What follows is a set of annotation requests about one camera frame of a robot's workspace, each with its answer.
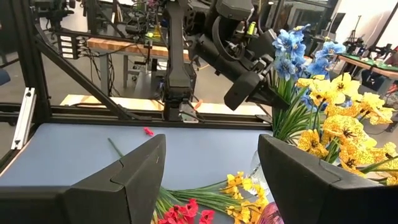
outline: wooden workbench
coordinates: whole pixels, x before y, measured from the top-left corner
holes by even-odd
[[[148,111],[162,111],[163,106],[155,100],[143,100],[132,98],[111,97],[115,103],[130,109],[130,110],[148,110]],[[85,95],[68,95],[62,102],[62,106],[70,106],[77,103],[100,103],[94,96]],[[271,113],[271,107],[264,106],[268,113]],[[217,103],[202,103],[198,108],[200,113],[216,113],[216,114],[235,114],[235,115],[260,115],[265,114],[258,106],[255,105],[241,105],[235,111],[232,111],[224,104]]]
[[[364,69],[371,69],[371,67],[372,67],[372,65],[369,63],[362,62],[360,60],[355,60],[355,59],[349,58],[345,55],[339,55],[338,58],[342,61],[356,65],[356,66],[364,68]],[[385,70],[385,69],[379,68],[379,67],[373,67],[372,72],[376,72],[380,75],[384,75],[385,77],[389,77],[393,80],[398,80],[398,70],[393,71],[393,70]]]
[[[130,52],[135,54],[144,54],[145,56],[148,53],[148,49],[145,48],[142,44],[132,44],[129,42],[120,42],[115,40],[104,40],[98,38],[90,38],[87,40],[87,46],[91,49],[101,49],[108,51],[117,51],[122,49],[122,52]],[[152,46],[150,50],[150,54],[152,56],[158,57],[168,57],[169,52],[166,47]],[[184,60],[189,60],[188,51],[184,50]]]

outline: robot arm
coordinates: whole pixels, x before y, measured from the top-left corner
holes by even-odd
[[[180,120],[182,104],[192,95],[190,77],[183,65],[183,20],[189,12],[187,0],[166,0],[166,15],[169,19],[169,66],[165,81],[163,100],[165,119]],[[243,101],[287,108],[285,102],[266,82],[266,73],[271,69],[274,56],[272,42],[276,34],[272,29],[246,40],[248,19],[253,13],[251,0],[213,0],[199,34],[191,34],[191,60],[202,58],[234,83],[224,97],[225,105],[235,110]],[[240,42],[232,39],[241,22],[245,30]]]

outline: black metal beam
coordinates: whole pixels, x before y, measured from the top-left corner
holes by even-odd
[[[97,100],[104,104],[114,115],[119,119],[131,119],[131,117],[125,113],[125,111],[117,105],[111,98],[106,96],[94,83],[90,81],[84,74],[82,74],[77,68],[75,68],[66,59],[59,56],[51,47],[42,42],[38,37],[35,37],[35,44],[37,48],[46,55],[54,64],[60,67],[66,72],[72,79],[79,83],[85,90],[91,93]]]
[[[18,42],[18,57],[21,61],[22,74],[25,86],[35,88],[37,101],[35,114],[40,122],[45,122],[51,116],[49,91],[45,79],[42,55],[35,47],[34,18],[29,6],[30,1],[9,0],[16,38]]]

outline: glass vase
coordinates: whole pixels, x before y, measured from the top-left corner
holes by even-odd
[[[271,192],[269,189],[269,186],[267,184],[267,180],[264,177],[264,173],[262,172],[262,167],[260,163],[260,157],[258,154],[258,151],[255,151],[253,158],[251,160],[251,165],[250,165],[250,177],[253,182],[253,184],[259,184],[266,192],[266,195],[269,195]],[[251,194],[256,195],[256,191],[250,190],[249,191]]]

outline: blue table surface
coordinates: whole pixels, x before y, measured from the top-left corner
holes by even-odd
[[[269,131],[151,128],[166,135],[162,185],[191,189],[213,184],[250,165],[260,134]],[[43,124],[27,148],[0,177],[0,186],[69,186],[119,159],[150,139],[142,127]]]

